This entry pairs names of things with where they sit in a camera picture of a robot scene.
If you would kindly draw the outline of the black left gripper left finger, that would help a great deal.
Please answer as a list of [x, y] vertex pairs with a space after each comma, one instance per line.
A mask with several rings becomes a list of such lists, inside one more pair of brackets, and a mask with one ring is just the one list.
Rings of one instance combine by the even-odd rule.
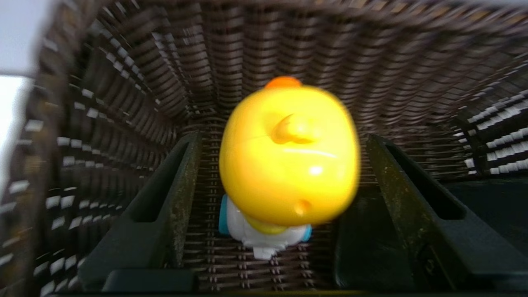
[[202, 151], [202, 135], [182, 137], [79, 267], [83, 291], [190, 291], [181, 268]]

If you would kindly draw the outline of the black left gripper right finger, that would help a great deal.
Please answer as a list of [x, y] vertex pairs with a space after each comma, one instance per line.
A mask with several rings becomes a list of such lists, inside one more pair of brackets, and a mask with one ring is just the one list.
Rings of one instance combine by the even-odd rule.
[[368, 158], [421, 289], [526, 291], [527, 258], [391, 141]]

